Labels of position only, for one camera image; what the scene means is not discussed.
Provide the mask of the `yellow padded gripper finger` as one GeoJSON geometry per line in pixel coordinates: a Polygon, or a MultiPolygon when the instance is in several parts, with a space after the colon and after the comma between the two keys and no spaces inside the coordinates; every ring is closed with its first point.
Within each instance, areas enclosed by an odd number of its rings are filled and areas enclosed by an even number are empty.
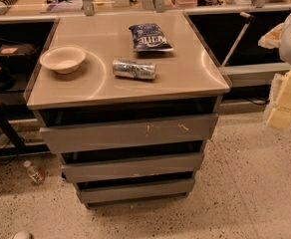
{"type": "Polygon", "coordinates": [[[291,71],[274,76],[265,109],[265,123],[277,129],[285,129],[291,124],[291,71]]]}

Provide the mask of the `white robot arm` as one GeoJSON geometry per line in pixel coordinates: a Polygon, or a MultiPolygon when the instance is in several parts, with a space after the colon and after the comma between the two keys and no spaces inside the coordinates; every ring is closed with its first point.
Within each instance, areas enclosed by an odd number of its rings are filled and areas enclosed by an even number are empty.
{"type": "MultiPolygon", "coordinates": [[[[260,47],[279,49],[279,57],[291,65],[291,14],[258,41],[260,47]]],[[[270,89],[270,102],[264,112],[268,126],[285,129],[291,124],[291,70],[284,76],[276,74],[270,89]]]]}

